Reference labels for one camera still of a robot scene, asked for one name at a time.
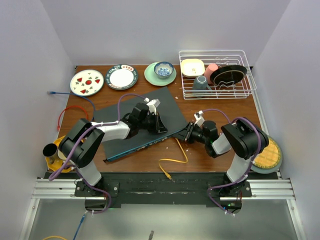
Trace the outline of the black network switch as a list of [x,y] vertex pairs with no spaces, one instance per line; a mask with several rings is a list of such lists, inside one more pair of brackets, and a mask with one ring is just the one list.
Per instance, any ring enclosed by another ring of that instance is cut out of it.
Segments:
[[140,97],[134,97],[120,103],[120,119],[133,127],[133,133],[129,139],[114,139],[102,143],[106,160],[113,162],[126,155],[144,149],[153,144],[170,138],[174,133],[179,132],[187,126],[187,121],[178,107],[174,97],[167,87],[162,87],[144,95],[149,100],[159,99],[160,105],[157,113],[167,132],[151,133],[142,129],[142,122],[151,114],[147,104]]

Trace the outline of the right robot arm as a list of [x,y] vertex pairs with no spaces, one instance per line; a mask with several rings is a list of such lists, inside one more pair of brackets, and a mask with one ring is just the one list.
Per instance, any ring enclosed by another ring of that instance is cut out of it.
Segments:
[[189,144],[203,144],[212,158],[233,150],[234,158],[223,176],[223,184],[210,186],[207,190],[210,196],[219,190],[233,197],[245,184],[256,156],[269,145],[269,138],[245,117],[236,118],[232,123],[222,126],[221,130],[222,134],[218,134],[216,123],[212,120],[205,120],[202,124],[190,122],[173,137]]

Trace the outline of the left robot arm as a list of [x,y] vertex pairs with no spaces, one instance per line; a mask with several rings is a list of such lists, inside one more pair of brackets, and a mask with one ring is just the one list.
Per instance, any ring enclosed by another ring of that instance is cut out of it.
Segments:
[[107,197],[109,185],[98,171],[93,158],[101,143],[113,140],[128,140],[140,130],[151,135],[168,132],[158,111],[159,101],[137,103],[131,112],[116,122],[89,122],[81,119],[60,142],[58,149],[74,166],[80,176],[76,184],[77,197]]

